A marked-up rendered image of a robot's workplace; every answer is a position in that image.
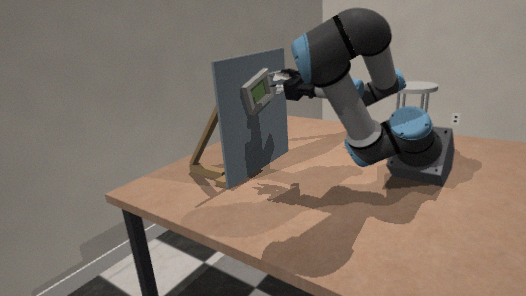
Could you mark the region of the grey picture frame with green panel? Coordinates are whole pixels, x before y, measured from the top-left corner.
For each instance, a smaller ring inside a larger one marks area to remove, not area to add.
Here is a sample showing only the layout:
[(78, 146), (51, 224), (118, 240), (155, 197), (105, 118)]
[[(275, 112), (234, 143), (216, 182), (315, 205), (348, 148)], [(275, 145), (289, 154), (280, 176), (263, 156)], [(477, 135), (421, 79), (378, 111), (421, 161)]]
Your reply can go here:
[(274, 96), (273, 88), (270, 87), (271, 79), (267, 74), (268, 68), (263, 68), (241, 87), (250, 113), (256, 114)]

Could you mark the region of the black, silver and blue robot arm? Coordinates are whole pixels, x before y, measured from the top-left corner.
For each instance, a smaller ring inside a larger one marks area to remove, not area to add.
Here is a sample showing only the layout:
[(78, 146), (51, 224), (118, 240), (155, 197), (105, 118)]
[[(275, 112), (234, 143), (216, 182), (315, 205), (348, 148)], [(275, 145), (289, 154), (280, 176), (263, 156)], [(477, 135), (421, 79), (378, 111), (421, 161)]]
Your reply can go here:
[[(391, 39), (383, 16), (366, 8), (351, 8), (304, 33), (291, 49), (302, 80), (315, 86), (318, 98), (329, 100), (350, 133), (344, 143), (358, 166), (396, 154), (406, 165), (427, 166), (439, 158), (442, 142), (426, 111), (401, 107), (389, 122), (379, 123), (366, 108), (406, 87), (402, 73), (394, 67)], [(350, 60), (356, 55), (362, 55), (372, 79), (365, 85), (349, 74)]]

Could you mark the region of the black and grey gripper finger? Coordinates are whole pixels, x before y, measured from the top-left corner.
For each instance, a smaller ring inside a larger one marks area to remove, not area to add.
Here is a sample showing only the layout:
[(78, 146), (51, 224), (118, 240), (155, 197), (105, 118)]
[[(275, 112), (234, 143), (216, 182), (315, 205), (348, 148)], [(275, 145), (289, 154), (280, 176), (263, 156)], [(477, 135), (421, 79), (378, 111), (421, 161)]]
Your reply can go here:
[(271, 85), (270, 87), (277, 90), (275, 94), (280, 94), (280, 93), (284, 92), (283, 85), (275, 84), (275, 85)]
[(284, 69), (276, 72), (272, 72), (267, 74), (268, 76), (274, 76), (273, 81), (279, 81), (279, 80), (289, 80), (289, 77), (292, 77), (294, 74), (299, 75), (299, 71), (296, 71), (294, 69)]

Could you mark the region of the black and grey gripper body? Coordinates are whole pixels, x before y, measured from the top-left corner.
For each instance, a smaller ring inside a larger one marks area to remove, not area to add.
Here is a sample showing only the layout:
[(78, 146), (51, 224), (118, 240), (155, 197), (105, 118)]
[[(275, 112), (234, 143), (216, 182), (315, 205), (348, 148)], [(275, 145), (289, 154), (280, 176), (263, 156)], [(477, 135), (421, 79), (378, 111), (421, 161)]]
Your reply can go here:
[[(314, 90), (312, 90), (311, 92), (311, 89), (315, 89), (315, 87), (311, 85), (311, 82), (305, 84), (300, 76), (300, 73), (299, 75), (294, 74), (292, 78), (290, 78), (289, 80), (285, 80), (283, 82), (283, 87), (284, 87), (286, 100), (299, 101), (303, 95), (308, 96), (309, 98), (317, 97), (314, 93)], [(307, 89), (308, 91), (300, 90), (300, 89)], [(300, 93), (307, 93), (307, 94), (300, 94)]]

